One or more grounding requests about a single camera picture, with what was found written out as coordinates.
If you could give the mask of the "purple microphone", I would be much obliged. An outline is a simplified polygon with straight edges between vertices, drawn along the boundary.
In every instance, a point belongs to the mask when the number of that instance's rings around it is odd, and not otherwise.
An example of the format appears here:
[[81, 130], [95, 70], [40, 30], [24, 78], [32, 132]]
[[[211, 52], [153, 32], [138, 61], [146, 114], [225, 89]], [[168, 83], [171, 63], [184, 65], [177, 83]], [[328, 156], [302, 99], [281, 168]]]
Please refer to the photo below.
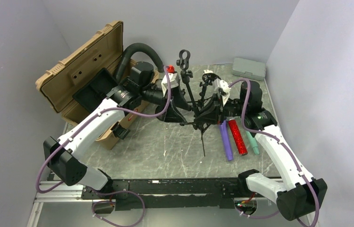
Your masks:
[[225, 156], [226, 156], [228, 161], [232, 161], [233, 160], [233, 152], [232, 152], [232, 148], [231, 148], [231, 144], [230, 144], [230, 140], [229, 140], [229, 134], [228, 134], [228, 131], [227, 131], [227, 123], [226, 123], [226, 121], [223, 121], [219, 125], [219, 130], [220, 130], [220, 133], [221, 133], [221, 138], [222, 138], [222, 143], [223, 143], [223, 147], [224, 147]]

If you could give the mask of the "red glitter microphone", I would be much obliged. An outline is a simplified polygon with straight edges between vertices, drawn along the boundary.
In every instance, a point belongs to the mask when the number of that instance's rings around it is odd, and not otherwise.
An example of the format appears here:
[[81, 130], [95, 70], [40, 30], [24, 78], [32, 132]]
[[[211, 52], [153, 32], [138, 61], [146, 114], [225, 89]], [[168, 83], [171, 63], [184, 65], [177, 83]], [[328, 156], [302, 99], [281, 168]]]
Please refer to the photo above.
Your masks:
[[227, 123], [228, 123], [230, 131], [232, 133], [232, 136], [233, 136], [234, 142], [236, 144], [238, 153], [241, 156], [247, 155], [248, 151], [246, 149], [244, 140], [242, 138], [242, 135], [241, 135], [241, 132], [239, 130], [239, 127], [238, 127], [238, 124], [237, 124], [236, 120], [231, 118], [231, 119], [227, 120]]

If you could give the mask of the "mint green microphone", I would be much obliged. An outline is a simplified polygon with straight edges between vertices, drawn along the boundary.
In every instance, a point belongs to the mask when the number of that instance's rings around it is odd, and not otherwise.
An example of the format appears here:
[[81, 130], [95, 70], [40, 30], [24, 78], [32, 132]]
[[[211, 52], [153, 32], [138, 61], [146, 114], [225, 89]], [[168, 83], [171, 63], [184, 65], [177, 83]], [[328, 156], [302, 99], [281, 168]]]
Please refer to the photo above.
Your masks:
[[250, 143], [250, 146], [251, 146], [254, 154], [259, 155], [260, 151], [259, 151], [259, 147], [258, 147], [256, 139], [252, 136], [252, 134], [249, 131], [246, 131], [245, 133], [246, 133], [246, 136], [248, 138], [248, 141]]

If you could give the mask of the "black tripod stand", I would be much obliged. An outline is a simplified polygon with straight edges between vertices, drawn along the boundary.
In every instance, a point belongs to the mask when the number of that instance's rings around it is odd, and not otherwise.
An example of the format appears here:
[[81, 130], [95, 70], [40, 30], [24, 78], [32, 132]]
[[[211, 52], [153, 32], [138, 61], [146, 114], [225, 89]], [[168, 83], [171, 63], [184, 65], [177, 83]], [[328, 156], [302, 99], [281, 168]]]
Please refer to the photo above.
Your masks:
[[205, 145], [204, 145], [204, 133], [211, 126], [211, 124], [195, 124], [194, 117], [198, 116], [199, 111], [204, 107], [205, 102], [208, 100], [221, 100], [219, 94], [214, 91], [213, 85], [209, 85], [207, 87], [207, 91], [205, 94], [205, 101], [201, 102], [200, 99], [195, 99], [194, 94], [192, 92], [190, 86], [190, 80], [193, 78], [193, 72], [189, 69], [190, 65], [190, 52], [186, 49], [182, 49], [179, 51], [178, 59], [176, 60], [176, 65], [180, 67], [180, 77], [182, 79], [182, 83], [186, 87], [186, 91], [188, 92], [189, 101], [188, 103], [192, 106], [193, 112], [193, 120], [191, 122], [180, 123], [180, 126], [191, 125], [193, 129], [198, 130], [200, 132], [200, 139], [202, 142], [202, 150], [203, 155], [206, 155]]

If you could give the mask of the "black tripod stand shock mount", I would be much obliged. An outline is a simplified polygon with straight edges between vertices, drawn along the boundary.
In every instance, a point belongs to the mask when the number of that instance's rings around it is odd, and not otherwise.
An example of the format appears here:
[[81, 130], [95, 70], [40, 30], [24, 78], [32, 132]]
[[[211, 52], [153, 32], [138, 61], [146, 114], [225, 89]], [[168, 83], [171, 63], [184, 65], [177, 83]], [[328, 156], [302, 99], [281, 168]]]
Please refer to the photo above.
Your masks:
[[207, 91], [207, 87], [209, 85], [213, 85], [213, 82], [216, 79], [221, 79], [221, 78], [218, 75], [216, 75], [214, 72], [208, 74], [204, 74], [204, 73], [202, 74], [202, 82], [200, 82], [199, 84], [199, 86], [202, 87], [202, 90], [199, 93], [201, 102], [205, 101], [205, 94]]

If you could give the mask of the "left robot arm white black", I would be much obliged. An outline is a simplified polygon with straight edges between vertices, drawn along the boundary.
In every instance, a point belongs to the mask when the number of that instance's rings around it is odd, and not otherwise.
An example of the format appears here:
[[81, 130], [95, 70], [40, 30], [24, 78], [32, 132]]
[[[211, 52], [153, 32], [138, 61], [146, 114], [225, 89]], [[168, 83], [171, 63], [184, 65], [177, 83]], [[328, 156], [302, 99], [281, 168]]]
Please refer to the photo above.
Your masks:
[[43, 142], [45, 166], [49, 167], [67, 186], [82, 184], [93, 188], [101, 199], [111, 195], [112, 179], [104, 171], [89, 167], [81, 161], [87, 148], [107, 129], [115, 137], [124, 138], [128, 130], [121, 127], [127, 114], [145, 118], [157, 117], [162, 121], [185, 123], [178, 108], [175, 92], [180, 92], [180, 76], [172, 65], [164, 67], [161, 89], [152, 82], [153, 66], [144, 61], [132, 67], [130, 75], [121, 81], [111, 80], [111, 89], [82, 122], [71, 131]]

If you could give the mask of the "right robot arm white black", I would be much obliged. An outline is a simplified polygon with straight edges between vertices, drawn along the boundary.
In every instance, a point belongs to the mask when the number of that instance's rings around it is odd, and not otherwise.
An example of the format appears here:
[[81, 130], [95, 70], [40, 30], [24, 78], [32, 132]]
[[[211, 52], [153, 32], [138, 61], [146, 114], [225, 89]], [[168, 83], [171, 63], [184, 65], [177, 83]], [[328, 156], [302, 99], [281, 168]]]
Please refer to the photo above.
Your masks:
[[240, 79], [241, 93], [238, 99], [230, 99], [234, 83], [221, 79], [204, 82], [203, 87], [214, 86], [214, 95], [199, 110], [195, 123], [226, 124], [239, 116], [242, 127], [249, 132], [266, 151], [277, 168], [282, 182], [277, 182], [260, 171], [251, 169], [238, 175], [237, 191], [242, 196], [260, 194], [275, 203], [278, 212], [289, 221], [294, 219], [303, 225], [301, 217], [314, 214], [309, 224], [316, 226], [324, 200], [327, 184], [316, 179], [299, 161], [284, 139], [277, 120], [262, 106], [262, 90], [259, 84]]

